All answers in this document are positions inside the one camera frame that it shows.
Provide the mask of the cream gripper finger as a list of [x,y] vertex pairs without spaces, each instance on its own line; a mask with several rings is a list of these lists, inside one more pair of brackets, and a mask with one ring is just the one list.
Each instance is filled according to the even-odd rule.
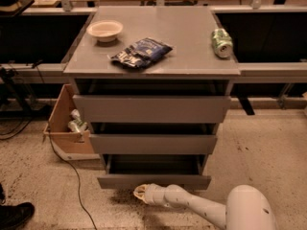
[[148,184],[142,184],[140,186],[137,186],[134,191],[133,191],[133,195],[142,200],[143,202],[146,201],[145,199],[145,193],[146,193],[146,190],[148,189],[149,185]]

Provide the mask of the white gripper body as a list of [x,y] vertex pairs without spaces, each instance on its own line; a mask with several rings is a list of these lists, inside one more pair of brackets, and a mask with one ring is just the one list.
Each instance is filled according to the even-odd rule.
[[156,184],[150,184],[145,189],[145,202],[149,205],[166,206],[168,201],[165,199],[165,192],[165,187]]

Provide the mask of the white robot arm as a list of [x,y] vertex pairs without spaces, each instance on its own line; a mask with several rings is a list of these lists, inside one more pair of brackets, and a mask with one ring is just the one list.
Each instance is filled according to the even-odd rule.
[[149,205],[188,208],[221,230],[278,230],[269,201],[249,185],[233,188],[226,205],[192,195],[178,185],[143,184],[133,194]]

